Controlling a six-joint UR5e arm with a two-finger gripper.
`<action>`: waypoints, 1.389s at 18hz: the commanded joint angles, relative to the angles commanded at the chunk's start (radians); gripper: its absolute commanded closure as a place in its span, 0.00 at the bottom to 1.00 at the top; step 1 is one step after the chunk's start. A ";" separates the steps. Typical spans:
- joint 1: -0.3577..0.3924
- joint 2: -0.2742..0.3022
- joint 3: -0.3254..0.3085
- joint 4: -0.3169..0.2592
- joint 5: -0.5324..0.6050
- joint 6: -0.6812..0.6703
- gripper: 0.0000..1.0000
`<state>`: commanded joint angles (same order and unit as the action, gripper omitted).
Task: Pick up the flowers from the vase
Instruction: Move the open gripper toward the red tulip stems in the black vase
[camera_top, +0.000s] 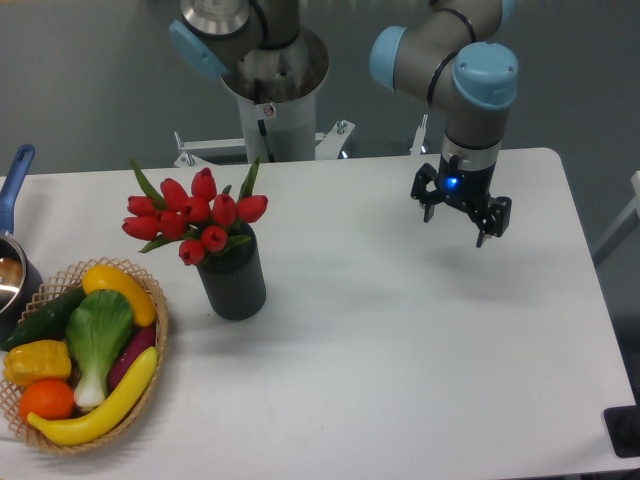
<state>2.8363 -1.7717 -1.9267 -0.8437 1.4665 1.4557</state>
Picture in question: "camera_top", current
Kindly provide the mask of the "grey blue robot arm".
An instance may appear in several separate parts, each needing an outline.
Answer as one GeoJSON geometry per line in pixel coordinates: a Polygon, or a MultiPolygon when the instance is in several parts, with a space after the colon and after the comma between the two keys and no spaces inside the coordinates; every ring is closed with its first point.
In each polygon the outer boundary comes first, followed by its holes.
{"type": "MultiPolygon", "coordinates": [[[[466,213],[479,238],[501,236],[511,201],[490,185],[515,99],[515,54],[492,41],[510,1],[434,1],[420,26],[386,28],[369,56],[385,88],[442,112],[446,128],[437,166],[419,169],[411,195],[431,218],[438,204],[466,213]]],[[[296,1],[185,1],[169,36],[196,72],[235,96],[249,161],[314,160],[316,95],[328,51],[300,22],[296,1]]]]}

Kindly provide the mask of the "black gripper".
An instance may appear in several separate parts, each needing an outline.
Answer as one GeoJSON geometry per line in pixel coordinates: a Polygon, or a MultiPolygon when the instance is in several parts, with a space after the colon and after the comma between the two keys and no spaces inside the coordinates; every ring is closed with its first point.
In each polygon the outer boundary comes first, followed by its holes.
{"type": "Polygon", "coordinates": [[[490,185],[495,165],[481,170],[463,170],[462,161],[450,162],[440,156],[438,172],[424,163],[416,172],[410,196],[422,206],[423,221],[434,216],[435,207],[446,201],[461,204],[479,233],[476,247],[481,248],[488,238],[500,238],[509,226],[512,200],[509,197],[491,197],[490,185]]]}

